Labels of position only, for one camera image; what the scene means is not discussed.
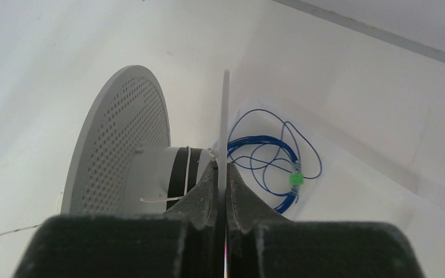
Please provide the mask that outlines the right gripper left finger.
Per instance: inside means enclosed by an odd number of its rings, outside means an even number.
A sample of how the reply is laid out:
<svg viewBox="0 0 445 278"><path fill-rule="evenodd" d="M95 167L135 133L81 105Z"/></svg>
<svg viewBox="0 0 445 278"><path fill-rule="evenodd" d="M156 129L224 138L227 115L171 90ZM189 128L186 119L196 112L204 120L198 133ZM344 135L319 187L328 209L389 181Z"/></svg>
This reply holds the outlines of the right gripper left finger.
<svg viewBox="0 0 445 278"><path fill-rule="evenodd" d="M162 214L67 215L36 231L14 277L219 277L217 165Z"/></svg>

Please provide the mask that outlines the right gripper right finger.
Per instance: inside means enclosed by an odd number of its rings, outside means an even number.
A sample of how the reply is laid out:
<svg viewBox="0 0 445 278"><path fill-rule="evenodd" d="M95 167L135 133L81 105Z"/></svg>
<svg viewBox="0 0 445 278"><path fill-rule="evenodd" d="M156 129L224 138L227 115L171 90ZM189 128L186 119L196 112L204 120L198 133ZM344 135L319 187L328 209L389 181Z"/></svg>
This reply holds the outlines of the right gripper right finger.
<svg viewBox="0 0 445 278"><path fill-rule="evenodd" d="M230 277L423 277L405 235L386 222L292 221L227 166Z"/></svg>

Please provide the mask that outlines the white cable spool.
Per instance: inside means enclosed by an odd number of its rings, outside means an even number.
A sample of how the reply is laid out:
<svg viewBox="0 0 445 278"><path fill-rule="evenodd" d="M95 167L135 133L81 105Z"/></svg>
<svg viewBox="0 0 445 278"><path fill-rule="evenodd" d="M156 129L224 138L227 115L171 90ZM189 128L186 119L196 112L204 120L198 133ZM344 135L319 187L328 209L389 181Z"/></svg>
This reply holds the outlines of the white cable spool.
<svg viewBox="0 0 445 278"><path fill-rule="evenodd" d="M215 148L174 147L162 88L141 65L117 71L87 114L72 155L61 213L161 214L216 163Z"/></svg>

